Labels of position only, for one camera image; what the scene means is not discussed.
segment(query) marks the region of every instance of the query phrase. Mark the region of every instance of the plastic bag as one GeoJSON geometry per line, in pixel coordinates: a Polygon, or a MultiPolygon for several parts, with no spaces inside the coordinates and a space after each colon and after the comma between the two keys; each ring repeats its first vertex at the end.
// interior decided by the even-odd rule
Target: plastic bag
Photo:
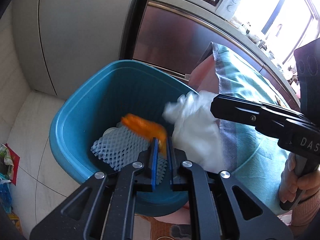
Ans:
{"type": "Polygon", "coordinates": [[[182,95],[177,103],[167,103],[163,118],[174,123],[173,147],[185,151],[188,160],[204,170],[219,172],[225,169],[222,140],[218,123],[210,112],[211,102],[217,94],[200,91],[182,95]]]}
{"type": "Polygon", "coordinates": [[[13,161],[9,149],[0,144],[0,173],[6,176],[7,179],[13,179],[13,161]]]}

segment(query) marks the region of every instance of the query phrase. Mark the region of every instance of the blue plastic basket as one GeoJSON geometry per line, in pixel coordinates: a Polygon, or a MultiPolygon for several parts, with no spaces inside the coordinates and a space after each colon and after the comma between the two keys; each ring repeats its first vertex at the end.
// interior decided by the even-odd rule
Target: blue plastic basket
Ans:
{"type": "MultiPolygon", "coordinates": [[[[164,105],[193,91],[171,76],[132,60],[116,61],[87,80],[62,106],[52,121],[50,146],[59,165],[78,183],[96,171],[113,169],[90,151],[103,132],[132,113],[163,125],[164,105]]],[[[172,192],[169,173],[152,193],[138,192],[136,213],[163,216],[175,212],[188,200],[187,192],[172,192]]]]}

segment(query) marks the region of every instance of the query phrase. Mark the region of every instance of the teal towel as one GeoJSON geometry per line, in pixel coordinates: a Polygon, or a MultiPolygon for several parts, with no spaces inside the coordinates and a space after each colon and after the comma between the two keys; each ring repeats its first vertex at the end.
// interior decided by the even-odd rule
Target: teal towel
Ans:
{"type": "MultiPolygon", "coordinates": [[[[289,107],[270,82],[231,49],[215,43],[210,49],[219,93],[271,104],[277,104],[277,96],[289,107]]],[[[277,145],[277,139],[262,135],[252,126],[221,120],[220,132],[229,170],[276,215],[284,213],[278,189],[289,152],[277,145]]]]}

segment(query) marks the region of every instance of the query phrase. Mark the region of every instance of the pink sleeve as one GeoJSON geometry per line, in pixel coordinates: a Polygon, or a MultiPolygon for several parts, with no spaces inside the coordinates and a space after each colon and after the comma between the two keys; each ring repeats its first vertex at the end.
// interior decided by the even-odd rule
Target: pink sleeve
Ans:
{"type": "Polygon", "coordinates": [[[291,225],[289,227],[295,236],[301,234],[308,227],[318,213],[319,208],[320,191],[292,210],[291,225]]]}

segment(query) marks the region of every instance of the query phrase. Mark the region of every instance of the white wall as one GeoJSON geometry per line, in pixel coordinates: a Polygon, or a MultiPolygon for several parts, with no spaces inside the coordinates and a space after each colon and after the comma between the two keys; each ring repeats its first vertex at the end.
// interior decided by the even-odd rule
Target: white wall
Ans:
{"type": "Polygon", "coordinates": [[[6,143],[17,114],[30,93],[12,35],[12,4],[0,19],[0,143],[6,143]]]}

